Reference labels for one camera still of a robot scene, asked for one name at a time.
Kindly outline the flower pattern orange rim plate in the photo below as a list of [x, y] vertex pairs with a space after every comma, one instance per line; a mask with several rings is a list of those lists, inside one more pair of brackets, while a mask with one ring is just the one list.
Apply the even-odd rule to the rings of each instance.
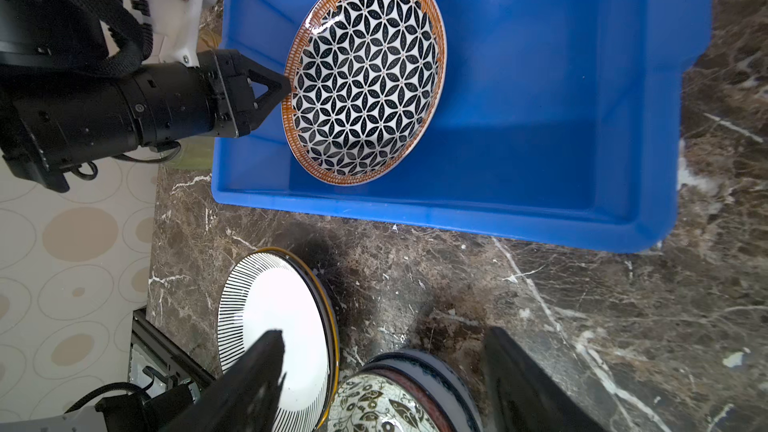
[[285, 69], [281, 115], [293, 156], [335, 186], [392, 171], [435, 115], [446, 62], [435, 0], [318, 0]]

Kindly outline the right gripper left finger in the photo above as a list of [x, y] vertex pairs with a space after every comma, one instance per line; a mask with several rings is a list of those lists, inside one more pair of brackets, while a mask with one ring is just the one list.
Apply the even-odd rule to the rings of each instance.
[[265, 332], [165, 431], [270, 431], [284, 385], [282, 332]]

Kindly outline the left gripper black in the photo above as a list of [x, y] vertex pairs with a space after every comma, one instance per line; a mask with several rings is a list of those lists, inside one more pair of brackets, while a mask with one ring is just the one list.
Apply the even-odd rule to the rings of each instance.
[[122, 78], [75, 74], [1, 85], [1, 155], [11, 173], [58, 193], [92, 180], [96, 161], [140, 147], [168, 150], [198, 135], [258, 129], [291, 92], [289, 79], [235, 50], [200, 64], [150, 64]]

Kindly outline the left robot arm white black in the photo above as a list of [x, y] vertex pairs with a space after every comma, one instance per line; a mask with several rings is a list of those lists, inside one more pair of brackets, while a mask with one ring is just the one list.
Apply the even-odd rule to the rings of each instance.
[[288, 96], [288, 79], [235, 50], [198, 51], [218, 0], [1, 0], [1, 155], [57, 192], [99, 160], [183, 139], [239, 138]]

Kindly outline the striped rim white plate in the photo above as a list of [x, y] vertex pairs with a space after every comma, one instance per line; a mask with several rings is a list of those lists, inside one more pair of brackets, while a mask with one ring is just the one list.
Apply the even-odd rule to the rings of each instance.
[[232, 369], [270, 331], [284, 343], [273, 429], [315, 431], [338, 389], [338, 325], [318, 277], [297, 256], [274, 247], [244, 257], [227, 277], [217, 318], [221, 370]]

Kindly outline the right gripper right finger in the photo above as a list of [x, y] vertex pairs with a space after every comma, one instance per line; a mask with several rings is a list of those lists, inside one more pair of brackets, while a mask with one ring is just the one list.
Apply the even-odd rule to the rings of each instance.
[[500, 327], [484, 337], [486, 388], [498, 431], [601, 431]]

